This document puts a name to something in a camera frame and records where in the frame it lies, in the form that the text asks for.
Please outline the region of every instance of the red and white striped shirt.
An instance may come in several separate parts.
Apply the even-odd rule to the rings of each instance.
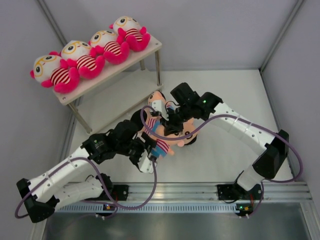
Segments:
[[[161,148],[166,154],[168,153],[170,146],[165,141],[163,141],[161,139],[157,139],[156,140],[156,145],[159,148]]]
[[[112,52],[114,55],[118,56],[121,54],[121,46],[116,41],[110,41],[104,46],[105,52]]]
[[[50,80],[53,85],[57,85],[59,83],[69,83],[71,80],[69,77],[69,70],[61,67],[53,70]]]
[[[146,124],[147,124],[147,126],[148,126],[150,129],[152,129],[152,128],[154,127],[156,121],[157,121],[157,118],[151,117],[151,118],[149,118],[149,120],[148,120],[148,122],[147,122]],[[145,129],[144,132],[145,132],[146,134],[149,134],[149,133],[150,133],[147,129]]]
[[[130,35],[133,35],[138,42],[142,41],[143,35],[141,34],[141,32],[139,30],[132,28],[132,29],[126,31],[124,39],[127,39],[127,37]]]
[[[81,67],[88,67],[91,71],[95,70],[97,67],[96,59],[90,55],[79,57],[79,59],[76,61],[76,68],[79,69]]]

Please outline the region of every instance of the plush toy face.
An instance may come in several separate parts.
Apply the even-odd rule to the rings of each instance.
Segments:
[[[140,24],[130,16],[121,16],[119,17],[112,26],[113,30],[117,33],[119,28],[122,28],[124,31],[130,29],[141,29]]]
[[[61,57],[64,59],[77,60],[78,58],[89,55],[92,47],[84,41],[70,41],[61,51]]]
[[[183,131],[182,131],[182,136],[188,135],[189,133],[193,132],[194,130],[196,130],[196,127],[193,125],[193,118],[190,121],[184,122],[183,123]],[[195,133],[189,137],[187,137],[186,139],[184,139],[184,145],[189,144],[196,136],[198,135],[198,133]]]
[[[155,91],[149,96],[148,105],[150,105],[150,103],[152,103],[153,101],[156,101],[156,100],[161,100],[163,103],[166,103],[166,99],[159,91]]]
[[[44,55],[38,57],[33,65],[34,79],[39,83],[48,80],[52,71],[60,67],[60,60],[61,57],[56,55]]]
[[[96,32],[90,40],[92,47],[100,46],[104,47],[107,43],[116,41],[117,35],[113,31],[102,30]]]

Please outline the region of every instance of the white wall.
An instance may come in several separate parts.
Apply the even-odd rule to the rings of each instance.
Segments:
[[[257,69],[296,0],[45,0],[67,40],[129,15],[163,43],[164,69]],[[154,58],[147,67],[154,68]]]
[[[264,78],[280,125],[290,133],[290,141],[301,154],[303,179],[320,213],[319,23],[320,1],[307,0]]]
[[[1,0],[0,23],[0,239],[24,240],[33,225],[14,218],[16,182],[57,161],[70,113],[29,76],[37,57],[61,48],[35,1]]]

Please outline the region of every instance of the pink plush arm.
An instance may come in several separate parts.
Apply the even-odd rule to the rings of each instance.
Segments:
[[[90,56],[91,57],[93,57],[93,58],[95,58],[96,57],[96,55],[97,55],[97,52],[96,52],[96,50],[95,50],[95,48],[94,47],[92,47],[91,49],[90,49]]]
[[[70,59],[70,58],[68,58],[67,60],[66,60],[66,62],[68,63],[68,65],[69,65],[69,67],[77,67],[77,62],[75,61],[75,60],[72,60],[72,59]]]
[[[104,48],[102,46],[95,46],[95,51],[98,54],[103,54],[105,50],[104,50]]]
[[[68,69],[69,65],[67,63],[66,60],[64,60],[63,58],[60,59],[60,68],[63,68],[63,69]]]
[[[119,36],[121,36],[123,38],[126,37],[126,32],[121,27],[119,27],[119,29],[118,29],[118,34],[119,34]]]
[[[60,53],[57,51],[51,51],[49,52],[49,55],[56,55],[56,56],[60,56]]]
[[[140,33],[142,35],[145,35],[147,33],[147,28],[145,26],[143,26],[141,29],[140,29]]]
[[[124,37],[123,36],[118,36],[117,38],[116,38],[116,42],[118,43],[118,44],[122,44],[123,42],[125,41],[125,39],[124,39]]]
[[[50,81],[50,79],[45,80],[41,83],[41,86],[44,88],[51,88],[53,86],[53,83]]]

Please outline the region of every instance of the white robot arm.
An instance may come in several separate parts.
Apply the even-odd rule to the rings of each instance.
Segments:
[[[40,222],[63,206],[81,200],[108,200],[98,178],[93,177],[85,182],[66,186],[73,178],[91,168],[90,162],[99,165],[116,154],[121,154],[128,156],[140,169],[139,166],[148,165],[151,160],[155,161],[150,152],[156,146],[156,141],[146,133],[143,133],[141,138],[136,137],[137,132],[135,123],[122,121],[107,133],[91,135],[74,153],[49,171],[30,180],[23,178],[18,181],[16,185],[21,197],[28,195],[24,205],[31,221]],[[102,173],[101,176],[112,197],[116,196],[119,201],[127,199],[128,185],[113,185],[107,175]]]

